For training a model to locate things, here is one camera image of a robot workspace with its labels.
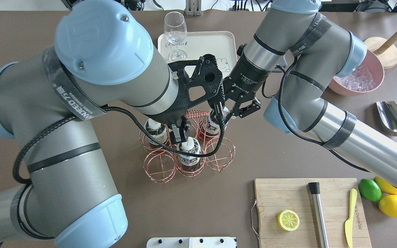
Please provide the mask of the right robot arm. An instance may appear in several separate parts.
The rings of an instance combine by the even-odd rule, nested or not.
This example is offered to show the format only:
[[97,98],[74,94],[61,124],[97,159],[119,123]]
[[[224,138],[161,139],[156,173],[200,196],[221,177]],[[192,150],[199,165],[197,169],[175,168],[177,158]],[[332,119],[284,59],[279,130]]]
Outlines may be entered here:
[[367,47],[353,33],[319,13],[320,0],[274,0],[251,42],[223,81],[225,98],[241,118],[258,106],[240,109],[266,82],[286,52],[293,63],[271,97],[264,118],[286,133],[324,147],[338,159],[373,173],[397,189],[397,143],[355,115],[322,99],[334,76],[351,74]]

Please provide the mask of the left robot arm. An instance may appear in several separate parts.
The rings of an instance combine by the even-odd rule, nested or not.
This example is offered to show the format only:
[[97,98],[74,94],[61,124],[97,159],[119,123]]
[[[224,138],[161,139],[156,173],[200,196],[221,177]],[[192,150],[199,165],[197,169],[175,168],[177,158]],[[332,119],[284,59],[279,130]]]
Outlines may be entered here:
[[0,242],[109,248],[120,240],[128,220],[90,120],[120,100],[174,124],[186,110],[181,96],[181,83],[123,5],[76,3],[53,45],[0,69],[0,137],[16,139],[30,176],[0,193]]

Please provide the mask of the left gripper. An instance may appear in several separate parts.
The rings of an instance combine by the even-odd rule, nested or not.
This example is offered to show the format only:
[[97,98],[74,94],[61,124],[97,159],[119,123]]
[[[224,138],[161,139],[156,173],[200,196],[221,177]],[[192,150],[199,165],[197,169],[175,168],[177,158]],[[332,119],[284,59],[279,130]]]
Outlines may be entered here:
[[190,121],[186,119],[186,112],[170,112],[150,115],[156,122],[167,124],[170,129],[170,142],[172,145],[187,140],[190,133]]

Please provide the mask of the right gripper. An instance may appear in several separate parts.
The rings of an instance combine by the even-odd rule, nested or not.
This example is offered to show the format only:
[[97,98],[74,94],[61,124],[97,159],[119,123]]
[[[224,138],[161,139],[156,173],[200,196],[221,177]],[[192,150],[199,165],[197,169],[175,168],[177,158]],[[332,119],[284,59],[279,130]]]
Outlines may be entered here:
[[[245,57],[240,57],[230,75],[223,80],[225,99],[208,100],[211,107],[208,119],[210,122],[224,127],[225,100],[233,100],[235,103],[231,111],[231,118],[245,118],[246,116],[260,110],[261,101],[255,97],[257,90],[265,83],[271,71],[265,71],[254,66]],[[250,105],[240,108],[242,103],[252,100]]]

